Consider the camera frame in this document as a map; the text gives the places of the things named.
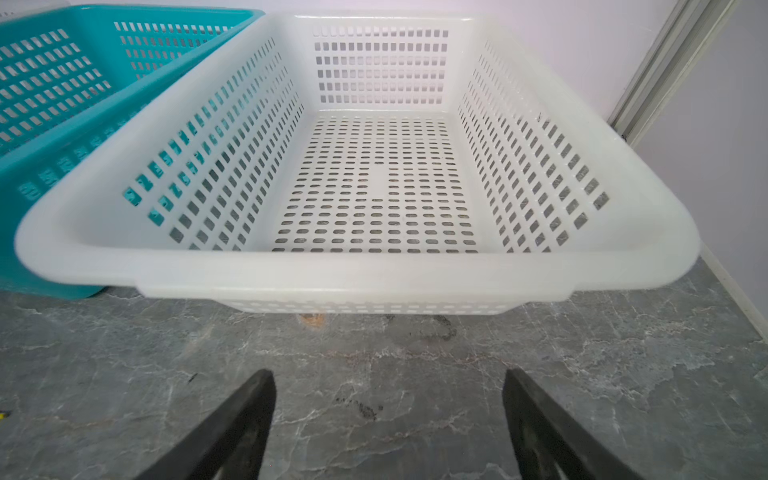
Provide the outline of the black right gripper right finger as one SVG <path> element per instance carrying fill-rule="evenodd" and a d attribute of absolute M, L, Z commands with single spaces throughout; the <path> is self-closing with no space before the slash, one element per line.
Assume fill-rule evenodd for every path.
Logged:
<path fill-rule="evenodd" d="M 502 390 L 507 428 L 523 479 L 638 479 L 520 368 Z"/>

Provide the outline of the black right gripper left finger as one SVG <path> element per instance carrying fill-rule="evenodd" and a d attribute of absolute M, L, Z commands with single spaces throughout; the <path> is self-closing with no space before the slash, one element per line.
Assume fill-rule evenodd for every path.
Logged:
<path fill-rule="evenodd" d="M 140 479 L 257 479 L 277 399 L 273 372 L 255 372 Z"/>

